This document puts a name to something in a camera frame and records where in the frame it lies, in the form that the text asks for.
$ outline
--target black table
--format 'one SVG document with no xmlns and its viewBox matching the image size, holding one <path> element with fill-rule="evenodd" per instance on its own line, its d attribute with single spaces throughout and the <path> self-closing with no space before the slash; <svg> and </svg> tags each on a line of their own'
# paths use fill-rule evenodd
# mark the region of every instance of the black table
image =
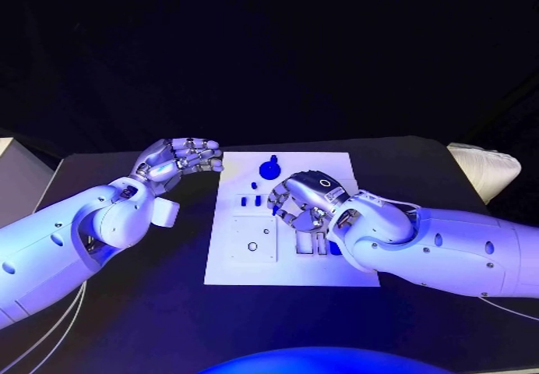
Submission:
<svg viewBox="0 0 539 374">
<path fill-rule="evenodd" d="M 225 150 L 349 152 L 362 189 L 487 213 L 450 152 L 433 140 L 410 136 Z M 42 206 L 126 175 L 137 155 L 68 157 Z M 389 274 L 381 274 L 381 288 L 205 286 L 218 182 L 218 173 L 189 175 L 166 196 L 181 203 L 176 226 L 153 227 L 90 280 L 80 319 L 42 372 L 196 372 L 251 353 L 302 346 L 368 348 L 457 372 L 539 365 L 539 323 Z M 38 340 L 72 297 L 0 332 L 2 364 Z M 61 333 L 19 364 L 22 372 Z"/>
</svg>

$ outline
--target white robotic arm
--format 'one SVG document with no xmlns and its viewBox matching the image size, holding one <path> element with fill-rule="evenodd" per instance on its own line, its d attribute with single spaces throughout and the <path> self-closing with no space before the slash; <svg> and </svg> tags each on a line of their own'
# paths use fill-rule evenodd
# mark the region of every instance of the white robotic arm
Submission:
<svg viewBox="0 0 539 374">
<path fill-rule="evenodd" d="M 366 191 L 335 198 L 338 189 L 320 171 L 297 173 L 274 189 L 268 206 L 280 208 L 293 196 L 306 211 L 297 217 L 284 210 L 277 215 L 300 231 L 316 231 L 329 221 L 329 240 L 359 270 L 392 273 L 460 295 L 539 298 L 538 228 L 423 208 Z M 410 205 L 411 211 L 392 203 Z M 315 221 L 302 220 L 306 216 Z"/>
<path fill-rule="evenodd" d="M 181 204 L 157 197 L 198 171 L 222 171 L 217 142 L 163 139 L 130 177 L 81 192 L 0 229 L 0 329 L 52 305 Z"/>
</svg>

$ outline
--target white pegboard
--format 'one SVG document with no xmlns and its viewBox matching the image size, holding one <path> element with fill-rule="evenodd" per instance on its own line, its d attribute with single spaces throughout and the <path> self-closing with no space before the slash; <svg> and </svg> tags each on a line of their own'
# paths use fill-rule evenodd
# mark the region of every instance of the white pegboard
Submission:
<svg viewBox="0 0 539 374">
<path fill-rule="evenodd" d="M 258 168 L 270 161 L 273 154 L 277 155 L 281 175 L 276 180 L 267 181 L 258 174 Z M 348 192 L 355 194 L 359 188 L 353 179 L 349 154 L 225 152 L 224 166 L 205 284 L 378 287 L 378 275 L 356 270 L 343 256 L 336 256 L 330 252 L 326 255 L 317 252 L 312 255 L 297 254 L 296 231 L 273 216 L 267 208 L 267 195 L 273 188 L 300 171 L 320 170 L 332 175 Z M 257 183 L 257 190 L 251 187 L 253 182 Z M 261 206 L 255 205 L 257 195 L 261 196 Z M 300 212 L 291 200 L 287 201 L 284 209 L 291 213 Z M 242 217 L 241 223 L 235 222 L 238 217 Z M 274 219 L 277 225 L 276 246 L 271 236 L 267 237 L 267 243 L 263 242 L 266 239 L 261 230 L 270 224 L 266 219 Z M 253 240 L 257 240 L 258 245 L 263 244 L 260 255 L 247 248 L 247 241 L 251 243 L 250 237 L 255 238 Z M 276 261 L 270 254 L 273 248 L 277 254 Z"/>
</svg>

